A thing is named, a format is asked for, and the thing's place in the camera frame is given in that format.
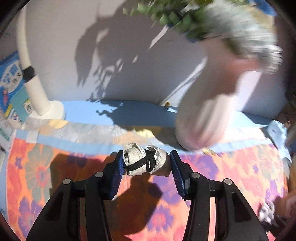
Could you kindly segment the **person right hand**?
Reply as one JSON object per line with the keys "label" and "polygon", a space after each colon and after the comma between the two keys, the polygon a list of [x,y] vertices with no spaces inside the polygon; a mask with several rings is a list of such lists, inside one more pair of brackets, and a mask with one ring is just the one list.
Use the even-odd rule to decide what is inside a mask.
{"label": "person right hand", "polygon": [[288,193],[285,197],[277,197],[274,201],[275,213],[284,218],[291,218],[295,213],[296,194],[295,191]]}

